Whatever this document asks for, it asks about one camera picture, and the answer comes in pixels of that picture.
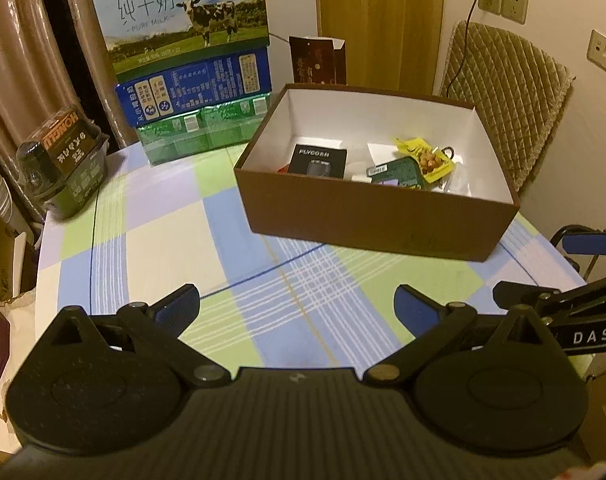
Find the blue milk carton box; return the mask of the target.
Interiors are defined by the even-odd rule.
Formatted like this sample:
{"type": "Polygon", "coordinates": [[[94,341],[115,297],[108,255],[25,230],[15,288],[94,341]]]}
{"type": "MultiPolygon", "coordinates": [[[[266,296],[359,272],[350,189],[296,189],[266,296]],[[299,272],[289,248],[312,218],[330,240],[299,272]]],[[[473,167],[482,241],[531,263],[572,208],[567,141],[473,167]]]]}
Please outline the blue milk carton box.
{"type": "Polygon", "coordinates": [[[162,70],[115,87],[125,118],[134,128],[271,90],[265,47],[162,70]]]}

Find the dark red gift bag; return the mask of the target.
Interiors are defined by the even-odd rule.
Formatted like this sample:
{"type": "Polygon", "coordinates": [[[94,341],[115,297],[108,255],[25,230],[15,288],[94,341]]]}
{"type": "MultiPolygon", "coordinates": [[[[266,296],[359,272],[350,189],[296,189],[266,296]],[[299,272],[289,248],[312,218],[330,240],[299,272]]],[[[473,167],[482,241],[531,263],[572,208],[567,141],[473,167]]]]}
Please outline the dark red gift bag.
{"type": "Polygon", "coordinates": [[[345,40],[289,36],[296,84],[346,84],[345,40]]]}

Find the white cow milk carton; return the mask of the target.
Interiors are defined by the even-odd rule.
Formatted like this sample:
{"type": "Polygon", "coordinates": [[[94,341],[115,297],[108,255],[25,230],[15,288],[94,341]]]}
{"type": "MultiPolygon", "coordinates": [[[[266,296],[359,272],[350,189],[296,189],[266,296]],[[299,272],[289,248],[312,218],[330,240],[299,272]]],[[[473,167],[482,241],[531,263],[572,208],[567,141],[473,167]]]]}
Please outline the white cow milk carton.
{"type": "Polygon", "coordinates": [[[266,0],[92,0],[119,82],[269,44],[266,0]]]}

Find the yellow snack packet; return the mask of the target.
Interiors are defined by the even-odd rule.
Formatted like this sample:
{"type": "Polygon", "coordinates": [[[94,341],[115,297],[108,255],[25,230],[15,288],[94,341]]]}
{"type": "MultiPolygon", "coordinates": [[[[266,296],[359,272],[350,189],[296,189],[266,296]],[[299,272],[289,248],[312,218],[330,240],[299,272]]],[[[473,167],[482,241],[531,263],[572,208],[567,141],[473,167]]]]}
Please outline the yellow snack packet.
{"type": "Polygon", "coordinates": [[[433,184],[449,176],[455,170],[452,160],[454,151],[448,148],[432,146],[422,138],[409,140],[395,139],[396,148],[411,157],[417,164],[426,183],[433,184]]]}

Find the green drink pack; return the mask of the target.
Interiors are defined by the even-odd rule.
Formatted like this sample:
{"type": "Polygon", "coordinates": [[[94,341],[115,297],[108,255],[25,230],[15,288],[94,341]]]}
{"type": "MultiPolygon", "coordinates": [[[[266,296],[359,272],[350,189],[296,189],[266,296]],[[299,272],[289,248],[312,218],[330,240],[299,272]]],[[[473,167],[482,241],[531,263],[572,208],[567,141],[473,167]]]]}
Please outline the green drink pack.
{"type": "Polygon", "coordinates": [[[248,142],[268,112],[271,93],[151,122],[137,129],[151,165],[248,142]]]}

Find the dark green tape package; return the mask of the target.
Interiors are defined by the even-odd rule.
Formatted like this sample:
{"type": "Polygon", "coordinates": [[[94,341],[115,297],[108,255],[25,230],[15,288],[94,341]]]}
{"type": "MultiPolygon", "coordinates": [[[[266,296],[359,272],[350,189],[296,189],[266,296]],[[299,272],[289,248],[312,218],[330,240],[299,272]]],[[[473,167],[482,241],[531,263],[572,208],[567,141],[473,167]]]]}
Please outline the dark green tape package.
{"type": "Polygon", "coordinates": [[[399,179],[407,182],[405,188],[422,190],[425,186],[418,163],[409,156],[370,167],[366,170],[366,176],[372,179],[372,183],[399,179]]]}

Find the purple tube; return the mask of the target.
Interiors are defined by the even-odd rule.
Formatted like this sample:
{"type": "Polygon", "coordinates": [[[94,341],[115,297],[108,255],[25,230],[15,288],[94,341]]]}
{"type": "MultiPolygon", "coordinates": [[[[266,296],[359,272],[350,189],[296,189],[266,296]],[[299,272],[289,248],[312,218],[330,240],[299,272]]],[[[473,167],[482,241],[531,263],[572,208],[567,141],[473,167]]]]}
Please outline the purple tube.
{"type": "Polygon", "coordinates": [[[390,180],[380,181],[380,182],[376,182],[376,183],[380,184],[380,185],[394,186],[394,188],[404,188],[406,186],[407,182],[401,181],[399,179],[390,179],[390,180]]]}

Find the beige curtain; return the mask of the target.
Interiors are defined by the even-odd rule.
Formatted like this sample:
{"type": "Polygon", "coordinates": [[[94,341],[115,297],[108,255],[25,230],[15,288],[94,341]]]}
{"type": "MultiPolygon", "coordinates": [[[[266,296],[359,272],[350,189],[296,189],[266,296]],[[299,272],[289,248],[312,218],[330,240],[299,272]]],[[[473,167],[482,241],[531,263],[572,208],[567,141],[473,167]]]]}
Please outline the beige curtain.
{"type": "Polygon", "coordinates": [[[136,142],[117,103],[116,77],[92,0],[0,0],[0,164],[51,115],[75,104],[111,138],[136,142]]]}

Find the brown cardboard box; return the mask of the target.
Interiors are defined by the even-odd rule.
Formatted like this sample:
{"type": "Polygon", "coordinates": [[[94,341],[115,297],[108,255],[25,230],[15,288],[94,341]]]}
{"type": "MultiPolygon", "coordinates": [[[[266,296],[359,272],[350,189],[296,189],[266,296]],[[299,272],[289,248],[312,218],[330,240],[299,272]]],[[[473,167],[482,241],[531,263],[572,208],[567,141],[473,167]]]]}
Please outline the brown cardboard box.
{"type": "Polygon", "coordinates": [[[484,261],[520,209],[476,109],[438,96],[342,84],[288,84],[234,166],[255,233],[422,257],[484,261]],[[472,196],[279,174],[296,144],[347,143],[383,164],[395,139],[450,146],[472,196]]]}

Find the checkered tablecloth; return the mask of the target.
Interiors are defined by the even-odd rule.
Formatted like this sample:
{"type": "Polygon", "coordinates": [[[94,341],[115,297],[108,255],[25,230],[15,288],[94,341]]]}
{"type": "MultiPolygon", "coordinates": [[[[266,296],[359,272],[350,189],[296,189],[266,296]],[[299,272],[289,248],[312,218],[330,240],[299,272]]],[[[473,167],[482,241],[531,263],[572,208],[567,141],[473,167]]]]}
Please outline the checkered tablecloth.
{"type": "Polygon", "coordinates": [[[77,304],[111,314],[158,301],[185,284],[201,309],[182,340],[204,356],[241,366],[365,370],[403,347],[393,296],[401,284],[446,304],[496,311],[500,281],[568,290],[580,276],[523,218],[483,262],[362,252],[255,234],[246,221],[224,148],[152,166],[140,145],[109,156],[87,207],[48,220],[39,258],[35,328],[77,304]]]}

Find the dark green snack tray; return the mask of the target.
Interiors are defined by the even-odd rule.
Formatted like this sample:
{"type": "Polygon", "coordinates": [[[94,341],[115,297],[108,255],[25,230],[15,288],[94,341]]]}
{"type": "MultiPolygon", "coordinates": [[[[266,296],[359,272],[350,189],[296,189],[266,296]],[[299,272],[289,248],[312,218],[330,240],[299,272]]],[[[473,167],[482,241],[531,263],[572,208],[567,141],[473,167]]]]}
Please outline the dark green snack tray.
{"type": "Polygon", "coordinates": [[[79,107],[62,108],[16,150],[20,183],[53,218],[71,218],[100,188],[108,144],[79,107]]]}

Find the black product box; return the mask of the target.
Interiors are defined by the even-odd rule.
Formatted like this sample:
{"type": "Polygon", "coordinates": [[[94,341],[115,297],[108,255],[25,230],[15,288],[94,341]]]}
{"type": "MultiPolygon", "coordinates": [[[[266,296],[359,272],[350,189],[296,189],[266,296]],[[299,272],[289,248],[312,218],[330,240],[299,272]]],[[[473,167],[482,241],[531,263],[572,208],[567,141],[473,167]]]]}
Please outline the black product box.
{"type": "Polygon", "coordinates": [[[323,148],[296,144],[288,173],[309,177],[343,179],[347,151],[344,148],[323,148]]]}

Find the clear plastic bag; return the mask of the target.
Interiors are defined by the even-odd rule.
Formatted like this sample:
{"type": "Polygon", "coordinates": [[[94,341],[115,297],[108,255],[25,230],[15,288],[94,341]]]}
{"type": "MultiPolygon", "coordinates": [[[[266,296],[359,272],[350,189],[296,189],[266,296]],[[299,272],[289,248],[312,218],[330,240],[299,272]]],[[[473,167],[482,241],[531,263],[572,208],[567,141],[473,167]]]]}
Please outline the clear plastic bag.
{"type": "Polygon", "coordinates": [[[472,186],[467,166],[462,162],[456,162],[452,172],[440,181],[438,189],[443,193],[472,196],[472,186]]]}

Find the wall power socket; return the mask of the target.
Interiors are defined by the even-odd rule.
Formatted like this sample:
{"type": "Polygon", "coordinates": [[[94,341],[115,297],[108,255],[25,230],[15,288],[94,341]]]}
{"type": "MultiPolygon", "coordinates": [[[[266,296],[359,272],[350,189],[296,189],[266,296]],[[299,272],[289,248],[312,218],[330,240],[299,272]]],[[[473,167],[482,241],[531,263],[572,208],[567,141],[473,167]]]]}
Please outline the wall power socket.
{"type": "Polygon", "coordinates": [[[524,25],[527,18],[528,0],[478,0],[478,8],[524,25]]]}

